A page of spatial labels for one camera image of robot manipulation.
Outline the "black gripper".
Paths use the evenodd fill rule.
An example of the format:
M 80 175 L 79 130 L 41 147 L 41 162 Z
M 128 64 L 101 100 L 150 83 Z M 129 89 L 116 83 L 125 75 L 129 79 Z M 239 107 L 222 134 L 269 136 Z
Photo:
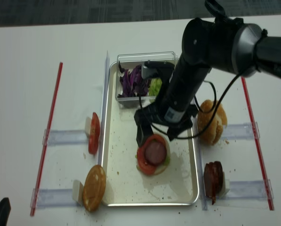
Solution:
M 155 102 L 138 109 L 134 114 L 134 120 L 137 125 L 136 141 L 138 147 L 141 147 L 146 140 L 153 135 L 152 123 L 168 127 L 167 136 L 169 141 L 172 141 L 183 131 L 193 126 L 192 118 L 195 118 L 197 114 L 197 107 L 190 104 L 179 122 L 169 122 L 158 113 Z

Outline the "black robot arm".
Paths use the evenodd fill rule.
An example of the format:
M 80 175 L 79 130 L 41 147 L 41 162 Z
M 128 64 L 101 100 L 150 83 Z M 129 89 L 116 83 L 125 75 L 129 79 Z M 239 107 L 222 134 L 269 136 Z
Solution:
M 214 0 L 205 1 L 205 7 L 215 20 L 195 18 L 187 24 L 176 65 L 149 61 L 142 65 L 142 78 L 160 78 L 162 86 L 155 101 L 134 115 L 139 146 L 157 125 L 168 127 L 170 140 L 192 127 L 200 111 L 195 94 L 213 68 L 236 78 L 264 71 L 281 79 L 281 37 L 270 37 L 265 29 L 242 18 L 229 18 Z

